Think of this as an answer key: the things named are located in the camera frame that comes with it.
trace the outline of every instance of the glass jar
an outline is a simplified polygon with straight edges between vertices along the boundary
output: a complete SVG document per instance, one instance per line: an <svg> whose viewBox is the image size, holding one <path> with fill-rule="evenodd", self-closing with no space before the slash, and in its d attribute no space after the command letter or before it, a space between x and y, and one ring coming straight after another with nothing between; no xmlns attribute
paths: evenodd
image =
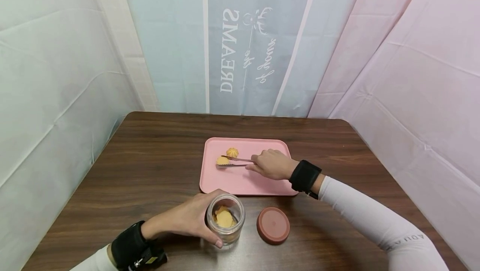
<svg viewBox="0 0 480 271"><path fill-rule="evenodd" d="M218 224L215 222L214 215L215 211L217 211L222 206L228 208L230 214L232 215L237 224L229 228L218 226ZM223 241L223 245L230 246L233 243L237 242L240 237L243 223L245 223L245 208L236 196L231 194L219 195L212 200L212 202L207 208L206 222L208 228L210 228L214 233L220 236Z"/></svg>

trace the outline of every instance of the pink jar lid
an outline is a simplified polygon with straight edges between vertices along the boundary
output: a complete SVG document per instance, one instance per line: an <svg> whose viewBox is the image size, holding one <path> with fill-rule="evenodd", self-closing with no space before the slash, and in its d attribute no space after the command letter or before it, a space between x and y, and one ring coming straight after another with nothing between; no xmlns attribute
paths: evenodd
<svg viewBox="0 0 480 271"><path fill-rule="evenodd" d="M257 231L266 243L280 245L290 233L290 222L278 208L264 208L257 218Z"/></svg>

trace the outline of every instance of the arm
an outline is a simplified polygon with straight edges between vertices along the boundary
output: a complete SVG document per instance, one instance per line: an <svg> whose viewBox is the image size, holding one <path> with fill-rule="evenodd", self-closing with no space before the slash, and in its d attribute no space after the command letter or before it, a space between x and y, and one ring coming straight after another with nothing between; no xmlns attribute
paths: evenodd
<svg viewBox="0 0 480 271"><path fill-rule="evenodd" d="M248 167L271 179L290 179L298 161L279 151L253 155ZM320 174L312 186L318 197L331 205L367 239L387 252L390 271L448 271L431 240L409 221L369 196Z"/></svg>
<svg viewBox="0 0 480 271"><path fill-rule="evenodd" d="M205 211L208 205L221 194L225 192L215 190L209 194L197 194L183 204L152 217L140 228L143 238L151 241L157 239L162 233L176 233L184 236L198 236L222 248L222 240L205 224ZM70 271L118 271L116 265L111 244L108 244Z"/></svg>

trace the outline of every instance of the tongs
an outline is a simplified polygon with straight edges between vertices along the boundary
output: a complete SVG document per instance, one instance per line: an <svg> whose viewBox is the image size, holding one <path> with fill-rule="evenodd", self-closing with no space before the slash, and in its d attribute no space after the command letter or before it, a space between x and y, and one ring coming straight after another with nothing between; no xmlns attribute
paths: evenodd
<svg viewBox="0 0 480 271"><path fill-rule="evenodd" d="M232 156L227 156L227 155L222 155L222 156L228 158L230 161L246 161L247 164L241 164L241 165L236 165L236 164L233 164L233 163L225 164L225 165L219 165L219 164L217 164L217 167L218 167L218 168L245 167L245 166L251 165L250 163L254 163L254 164L255 164L254 161L252 161L252 160L245 160L245 158L237 158L237 157L232 157Z"/></svg>

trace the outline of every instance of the hand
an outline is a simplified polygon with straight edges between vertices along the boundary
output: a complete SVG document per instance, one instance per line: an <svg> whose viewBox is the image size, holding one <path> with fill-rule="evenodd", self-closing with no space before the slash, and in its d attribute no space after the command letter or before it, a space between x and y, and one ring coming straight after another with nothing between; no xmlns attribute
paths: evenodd
<svg viewBox="0 0 480 271"><path fill-rule="evenodd" d="M205 224L205 212L210 202L226 192L218 189L209 194L197 194L192 199L163 212L142 225L142 235L153 240L159 234L170 232L182 236L198 236L222 248L222 240Z"/></svg>
<svg viewBox="0 0 480 271"><path fill-rule="evenodd" d="M255 165L248 165L247 170L252 170L263 176L275 179L290 179L293 170L299 164L278 150L264 150L260 155L252 155Z"/></svg>

